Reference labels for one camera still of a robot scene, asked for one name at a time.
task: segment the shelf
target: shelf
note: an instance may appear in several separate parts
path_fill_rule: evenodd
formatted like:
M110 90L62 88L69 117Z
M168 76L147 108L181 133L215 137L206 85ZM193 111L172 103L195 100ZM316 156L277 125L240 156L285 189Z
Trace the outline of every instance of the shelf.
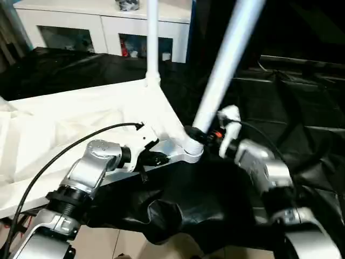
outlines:
M115 0L22 0L16 9L85 13L90 15L147 19L147 0L140 1L140 9L120 11ZM159 21L190 23L192 0L158 0Z

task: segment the black cloth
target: black cloth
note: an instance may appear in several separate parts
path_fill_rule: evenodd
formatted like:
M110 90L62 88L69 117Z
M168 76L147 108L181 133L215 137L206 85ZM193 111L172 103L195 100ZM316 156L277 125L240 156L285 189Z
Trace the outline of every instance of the black cloth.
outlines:
M0 75L0 95L15 100L144 78L146 63L108 54L35 49ZM191 125L209 73L161 63L161 87L184 125ZM309 75L239 71L222 107L264 131L287 161L302 205L311 207L345 256L344 83ZM241 138L263 145L243 128ZM153 243L192 235L205 252L225 244L274 249L276 233L257 224L262 203L248 176L207 150L199 163L175 163L101 187L86 215L91 227L141 231Z

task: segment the red object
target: red object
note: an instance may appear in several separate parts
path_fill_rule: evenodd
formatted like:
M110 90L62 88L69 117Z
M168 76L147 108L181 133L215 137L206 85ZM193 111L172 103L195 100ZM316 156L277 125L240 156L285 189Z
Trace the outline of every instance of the red object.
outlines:
M122 52L122 56L123 57L128 57L128 50L125 46L125 42L123 41L123 39L120 40L120 44L121 44L121 52Z
M221 134L221 132L219 131L215 131L215 135L218 137L218 138L222 138L223 135Z

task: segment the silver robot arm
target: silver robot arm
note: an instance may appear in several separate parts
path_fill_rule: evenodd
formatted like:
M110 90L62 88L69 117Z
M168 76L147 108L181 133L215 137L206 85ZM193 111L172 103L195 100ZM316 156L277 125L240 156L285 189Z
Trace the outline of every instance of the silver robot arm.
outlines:
M47 195L49 203L35 217L10 259L72 259L74 240L83 214L91 205L106 172L131 162L128 147L103 140L91 141L74 163L58 190Z
M251 178L263 200L272 224L282 226L299 259L341 259L338 247L309 208L299 207L289 169L266 147L251 140L231 145L237 138L240 124L238 109L229 106L218 113L221 126L226 129L219 155L232 146L234 162Z

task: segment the cable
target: cable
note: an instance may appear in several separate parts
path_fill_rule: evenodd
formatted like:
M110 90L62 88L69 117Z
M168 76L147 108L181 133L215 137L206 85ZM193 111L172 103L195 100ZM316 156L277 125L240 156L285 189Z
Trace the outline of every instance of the cable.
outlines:
M35 177L31 180L30 184L28 185L27 189L25 190L22 199L20 200L16 213L13 217L13 221L9 230L9 234L7 236L6 239L6 243L5 243L5 250L4 250L4 254L3 254L3 259L7 259L8 255L9 255L9 251L10 251L10 247L11 247L11 243L12 243L12 237L13 234L15 232L15 228L17 225L17 221L18 221L18 217L20 214L20 211L23 208L24 202L27 198L27 195L29 194L32 186L37 182L38 178L48 169L48 167L50 167L56 160L58 160L63 154L65 154L67 151L69 151L71 148L75 147L76 145L82 143L83 141L99 134L102 133L104 131L108 131L111 130L113 128L117 128L117 127L124 127L124 126L135 126L136 129L138 130L139 128L141 128L143 125L139 124L139 123L133 123L133 122L129 122L129 123L120 123L120 124L115 124L115 125L111 125L102 129L99 129L98 131L95 131L79 140L77 140L76 142L70 144L69 146L67 146L66 148L64 148L60 153L58 153L56 156L54 156L54 158L52 158L39 172L38 174L35 175Z
M260 62L259 62L259 61L257 61L257 62L258 62L258 65L261 67L261 69L262 69L262 70L264 70L265 72L268 72L268 70L267 70L267 69L265 69L265 68L264 68L264 66L262 66L262 65L260 64Z
M238 121L238 120L230 120L230 121L237 122L243 126L251 128L251 129L255 130L256 132L258 132L268 142L268 144L271 146L271 148L273 149L273 152L276 154L276 156L278 156L279 159L285 163L285 159L284 159L283 154L279 151L278 147L273 143L273 141L270 139L269 136L267 136L266 133L264 133L263 131L259 130L255 126L253 126L250 123L247 123L245 121Z

